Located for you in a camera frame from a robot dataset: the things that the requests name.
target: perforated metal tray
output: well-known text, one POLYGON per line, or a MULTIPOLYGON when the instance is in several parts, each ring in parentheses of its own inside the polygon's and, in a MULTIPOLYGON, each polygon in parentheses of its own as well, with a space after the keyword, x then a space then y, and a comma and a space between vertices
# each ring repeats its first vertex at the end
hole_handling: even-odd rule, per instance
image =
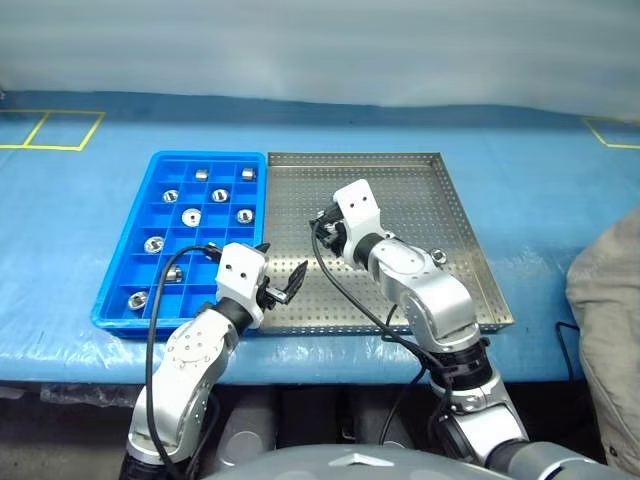
MULTIPOLYGON (((304 260, 309 260, 309 269, 291 304, 266 312, 263 333, 375 331, 324 277, 311 250, 309 220, 331 203, 333 192, 359 178, 371 185, 382 210, 383 228, 413 245, 426 250, 438 247, 447 253, 444 268, 471 293, 485 332, 513 323, 439 154, 271 153, 268 168, 264 239, 271 243, 272 284, 284 285, 304 260)), ((323 258, 359 300, 386 318, 392 305, 366 272, 351 270, 328 251, 323 258)), ((391 324, 408 331, 398 314, 391 324)))

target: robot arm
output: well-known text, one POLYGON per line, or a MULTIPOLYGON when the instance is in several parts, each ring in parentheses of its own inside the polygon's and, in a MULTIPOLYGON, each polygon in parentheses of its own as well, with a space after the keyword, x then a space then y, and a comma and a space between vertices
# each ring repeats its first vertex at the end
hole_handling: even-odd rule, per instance
POLYGON ((496 447, 528 440, 487 358, 469 292, 439 268, 444 253, 427 253, 384 232, 366 180, 338 190, 333 200, 317 219, 318 237, 352 268, 366 269, 404 312, 420 347, 452 371, 431 375, 436 395, 448 396, 448 410, 437 419, 447 453, 484 466, 496 447))
MULTIPOLYGON (((155 424, 174 464, 188 460, 196 449, 209 393, 224 373, 239 336, 260 326, 265 308, 293 298, 307 266, 306 262, 299 265, 281 291, 269 286, 263 251, 232 243, 218 256, 217 304, 206 304, 194 320, 173 332, 153 375, 155 424)), ((164 470, 149 433, 147 413, 143 388, 133 411, 121 480, 155 478, 164 470)))

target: beige cloth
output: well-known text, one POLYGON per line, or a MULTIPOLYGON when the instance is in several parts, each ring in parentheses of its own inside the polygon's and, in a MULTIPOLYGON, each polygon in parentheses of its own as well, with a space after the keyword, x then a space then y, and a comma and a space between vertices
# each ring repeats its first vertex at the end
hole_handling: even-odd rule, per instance
POLYGON ((582 252, 567 280, 607 462, 640 476, 640 208, 582 252))

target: perforated surface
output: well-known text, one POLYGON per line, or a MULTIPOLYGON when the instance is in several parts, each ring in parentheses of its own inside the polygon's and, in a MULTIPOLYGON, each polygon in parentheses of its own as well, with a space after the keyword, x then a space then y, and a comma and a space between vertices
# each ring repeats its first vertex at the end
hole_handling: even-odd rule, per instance
MULTIPOLYGON (((467 287, 485 331, 513 323, 439 154, 269 154, 265 241, 271 243, 272 284, 286 284, 300 262, 309 260, 298 296, 286 308, 265 314, 264 333, 356 333, 374 327, 324 277, 311 250, 309 220, 331 196, 359 178, 369 181, 382 210, 382 226, 403 240, 448 256, 445 270, 467 287)), ((391 303, 369 275, 353 271, 326 251, 335 276, 380 318, 391 303)), ((408 326, 400 314, 392 325, 408 326)))

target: blue plastic tray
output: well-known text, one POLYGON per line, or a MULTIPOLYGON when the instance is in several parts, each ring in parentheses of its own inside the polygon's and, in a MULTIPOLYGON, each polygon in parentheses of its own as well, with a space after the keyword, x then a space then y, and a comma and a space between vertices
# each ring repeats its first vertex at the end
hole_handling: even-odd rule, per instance
MULTIPOLYGON (((156 153, 138 190, 120 241, 105 275, 91 319, 105 330, 122 337, 146 336, 151 306, 160 271, 169 257, 187 245, 226 245, 239 242, 251 246, 262 242, 265 214, 267 168, 263 155, 245 152, 156 153), (255 169, 254 181, 244 181, 244 167, 255 169), (208 170, 207 181, 197 181, 195 173, 208 170), (224 188, 230 193, 226 203, 215 203, 211 193, 224 188), (165 203, 163 193, 178 190, 175 203, 165 203), (188 227, 182 212, 197 208, 200 224, 188 227), (237 222, 242 208, 254 211, 254 221, 237 222), (160 253, 144 250, 153 236, 164 238, 160 253), (149 294, 144 309, 132 311, 129 296, 138 291, 149 294)), ((166 284, 158 318, 158 335, 168 336, 176 327, 191 320, 204 302, 215 303, 218 265, 201 252, 184 255, 178 262, 183 271, 181 283, 166 284)))

